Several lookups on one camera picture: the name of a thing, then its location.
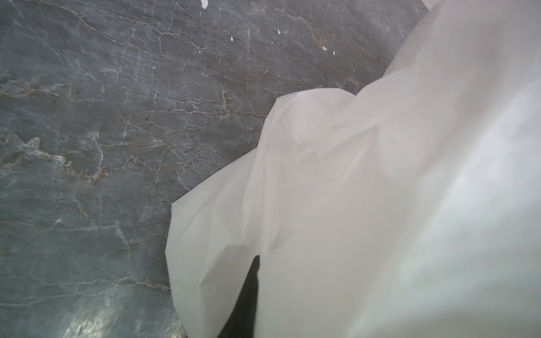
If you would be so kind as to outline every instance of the gray marble floor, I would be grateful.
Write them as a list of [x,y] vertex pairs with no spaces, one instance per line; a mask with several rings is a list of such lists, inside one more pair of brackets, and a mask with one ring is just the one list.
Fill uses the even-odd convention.
[[0,0],[0,336],[184,337],[171,203],[253,149],[278,96],[380,77],[426,12]]

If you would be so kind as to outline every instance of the marble surface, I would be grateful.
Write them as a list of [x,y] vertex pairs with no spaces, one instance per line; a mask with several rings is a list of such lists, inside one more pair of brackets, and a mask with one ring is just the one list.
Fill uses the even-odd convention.
[[1,0],[0,336],[184,337],[171,203],[253,149],[278,96],[380,77],[426,12]]

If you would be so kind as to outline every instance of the translucent white fabric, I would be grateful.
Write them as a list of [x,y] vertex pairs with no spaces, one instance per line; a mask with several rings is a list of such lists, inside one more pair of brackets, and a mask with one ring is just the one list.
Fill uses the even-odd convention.
[[171,291],[215,338],[261,255],[256,338],[539,337],[540,216],[541,1],[443,1],[173,204]]

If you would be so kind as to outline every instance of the crumpled plastic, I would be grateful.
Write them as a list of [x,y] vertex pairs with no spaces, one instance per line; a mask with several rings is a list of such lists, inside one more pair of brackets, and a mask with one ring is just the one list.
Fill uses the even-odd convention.
[[541,1],[443,1],[356,96],[282,96],[176,201],[166,258],[214,338],[260,255],[256,338],[541,336]]

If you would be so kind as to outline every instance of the white plastic bag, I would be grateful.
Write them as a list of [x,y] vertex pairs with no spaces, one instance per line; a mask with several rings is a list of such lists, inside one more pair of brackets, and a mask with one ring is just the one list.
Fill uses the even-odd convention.
[[190,338],[261,256],[255,337],[541,333],[541,1],[448,1],[358,95],[280,97],[172,207]]

